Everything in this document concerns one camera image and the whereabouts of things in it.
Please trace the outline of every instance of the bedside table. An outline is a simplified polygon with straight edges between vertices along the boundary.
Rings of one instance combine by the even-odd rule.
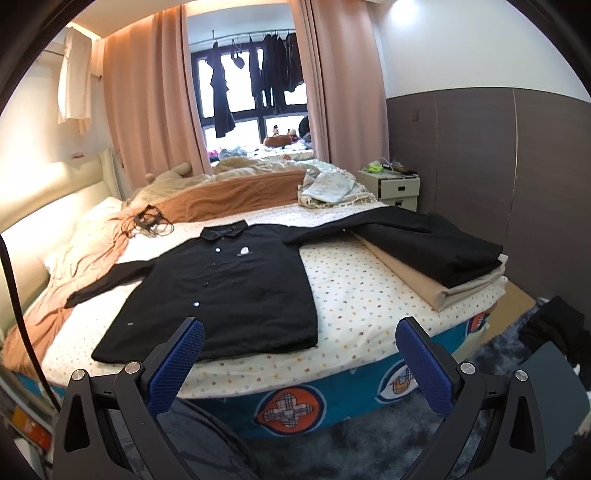
[[[420,178],[401,179],[391,173],[367,173],[363,170],[359,170],[356,177],[380,202],[417,211]]]

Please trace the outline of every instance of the gray rug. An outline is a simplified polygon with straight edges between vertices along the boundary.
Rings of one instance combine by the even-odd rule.
[[[531,352],[518,340],[517,333],[543,302],[526,312],[502,335],[481,346],[470,358],[477,369],[506,375],[523,363]],[[120,414],[113,419],[126,454],[136,473],[150,478],[135,450]],[[412,465],[439,426],[442,417],[434,414],[419,391],[399,402],[362,417],[309,434],[283,439],[248,442],[260,465],[264,480],[398,480]],[[190,407],[175,402],[158,421],[189,466],[199,457],[193,435],[197,417]],[[466,470],[486,423],[482,415],[466,444],[450,478]],[[575,441],[550,474],[558,478],[561,469],[576,454]]]

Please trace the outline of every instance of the gray wall panel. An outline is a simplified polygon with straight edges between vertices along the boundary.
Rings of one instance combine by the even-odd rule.
[[[515,178],[512,89],[436,92],[439,168],[435,211],[503,244]]]
[[[441,90],[388,99],[388,119],[392,155],[421,175],[421,211],[504,244],[510,280],[562,295],[591,326],[591,104]]]
[[[418,209],[431,212],[437,177],[435,95],[433,92],[407,95],[388,99],[387,104],[391,155],[419,172]]]
[[[505,251],[530,295],[562,295],[591,320],[591,105],[516,90],[518,164]]]

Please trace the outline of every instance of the clothes rod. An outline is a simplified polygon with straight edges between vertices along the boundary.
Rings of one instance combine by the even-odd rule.
[[[51,50],[43,50],[44,53],[53,53],[54,55],[58,55],[59,57],[63,57],[64,54],[63,53],[59,53],[56,51],[51,51]],[[103,76],[102,75],[95,75],[94,73],[91,73],[90,76],[96,80],[102,80]]]
[[[229,40],[229,39],[233,39],[233,38],[238,38],[238,37],[244,37],[246,35],[251,36],[251,35],[261,35],[261,34],[273,34],[275,32],[279,33],[279,32],[294,32],[295,33],[295,29],[294,28],[274,28],[272,30],[256,30],[253,32],[242,32],[242,33],[234,33],[232,35],[223,35],[221,37],[216,37],[215,36],[215,30],[212,30],[212,37],[208,38],[206,40],[199,40],[197,42],[191,43],[189,45],[189,47],[192,47],[193,45],[200,45],[201,43],[210,43],[210,42],[217,42],[219,40]]]

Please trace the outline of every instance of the window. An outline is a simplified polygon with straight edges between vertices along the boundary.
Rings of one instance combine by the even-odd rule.
[[[256,43],[259,67],[262,67],[263,51],[261,43]],[[297,132],[300,121],[307,114],[306,86],[300,85],[293,92],[285,92],[286,110],[275,115],[273,108],[268,108],[263,95],[262,105],[252,96],[251,76],[249,72],[250,55],[247,50],[241,53],[244,68],[239,69],[232,60],[233,47],[220,47],[222,65],[226,71],[228,85],[228,106],[234,116],[236,128],[223,138],[216,138],[213,119],[212,68],[207,64],[210,51],[193,53],[193,80],[197,94],[197,109],[201,125],[205,132],[208,150],[234,148],[237,146],[256,148],[267,135],[272,135],[273,126],[277,125],[280,134],[286,134],[294,128]]]

